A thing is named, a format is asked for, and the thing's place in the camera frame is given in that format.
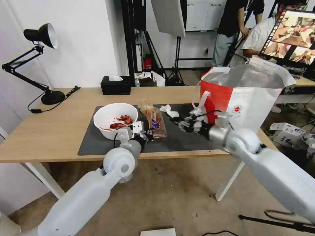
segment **person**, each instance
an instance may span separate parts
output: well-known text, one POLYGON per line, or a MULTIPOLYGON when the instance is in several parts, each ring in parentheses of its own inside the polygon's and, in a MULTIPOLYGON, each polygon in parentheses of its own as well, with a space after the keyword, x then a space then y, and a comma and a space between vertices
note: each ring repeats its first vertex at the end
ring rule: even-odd
MULTIPOLYGON (((306 4, 306 0, 279 0, 277 9, 278 11, 275 17, 271 17, 262 21, 251 30, 242 47, 243 55, 248 58, 251 58, 252 56, 259 56, 259 53, 265 45, 269 34, 271 33, 276 21, 281 15, 281 12, 285 8, 295 10, 304 4, 306 4)), ((280 113, 281 108, 274 105, 271 111, 280 113)))
POLYGON ((249 34, 249 29, 244 26, 246 7, 253 8, 257 24, 262 21, 263 0, 227 0, 213 51, 213 67, 223 65, 229 47, 237 40, 239 32, 242 33, 243 39, 249 34))

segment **lamp base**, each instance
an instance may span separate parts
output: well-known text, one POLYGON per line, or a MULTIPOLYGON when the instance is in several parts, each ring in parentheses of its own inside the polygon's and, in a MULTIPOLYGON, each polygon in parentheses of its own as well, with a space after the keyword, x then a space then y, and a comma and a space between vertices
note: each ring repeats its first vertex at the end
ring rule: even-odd
POLYGON ((65 98, 66 96, 63 92, 49 91, 42 96, 41 100, 45 105, 53 105, 62 102, 65 98))

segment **black mat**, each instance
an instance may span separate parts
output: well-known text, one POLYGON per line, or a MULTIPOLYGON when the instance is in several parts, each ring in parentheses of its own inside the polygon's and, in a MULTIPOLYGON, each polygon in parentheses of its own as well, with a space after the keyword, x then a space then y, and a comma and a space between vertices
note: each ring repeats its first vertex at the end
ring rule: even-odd
MULTIPOLYGON (((172 110, 178 111, 182 117, 189 116, 189 112, 193 109, 191 104, 170 104, 172 110)), ((148 126, 146 118, 139 112, 138 121, 144 121, 148 126)), ((155 139, 153 142, 148 142, 143 152, 168 152, 168 151, 193 151, 193 150, 215 150, 220 149, 219 146, 212 141, 207 140, 203 136, 196 133, 185 133, 174 125, 169 116, 162 112, 164 123, 167 130, 167 138, 155 139)), ((98 128, 94 126, 93 115, 89 123, 81 143, 78 155, 105 155, 113 148, 113 140, 106 139, 98 128)))

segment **monitor screen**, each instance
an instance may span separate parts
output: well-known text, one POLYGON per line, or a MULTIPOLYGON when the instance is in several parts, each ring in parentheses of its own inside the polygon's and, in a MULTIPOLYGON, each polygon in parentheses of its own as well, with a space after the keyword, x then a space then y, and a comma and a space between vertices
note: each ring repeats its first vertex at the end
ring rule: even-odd
POLYGON ((315 13, 284 10, 260 55, 299 67, 315 59, 315 13))

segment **person's hand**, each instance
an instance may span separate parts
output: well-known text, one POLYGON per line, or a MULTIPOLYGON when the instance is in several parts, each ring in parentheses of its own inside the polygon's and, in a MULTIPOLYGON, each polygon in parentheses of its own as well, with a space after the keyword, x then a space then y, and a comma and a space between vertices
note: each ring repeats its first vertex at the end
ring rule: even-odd
POLYGON ((246 39, 247 36, 248 36, 248 34, 249 34, 249 29, 246 28, 246 27, 243 27, 243 28, 240 29, 240 31, 241 31, 241 33, 242 33, 243 39, 246 39))

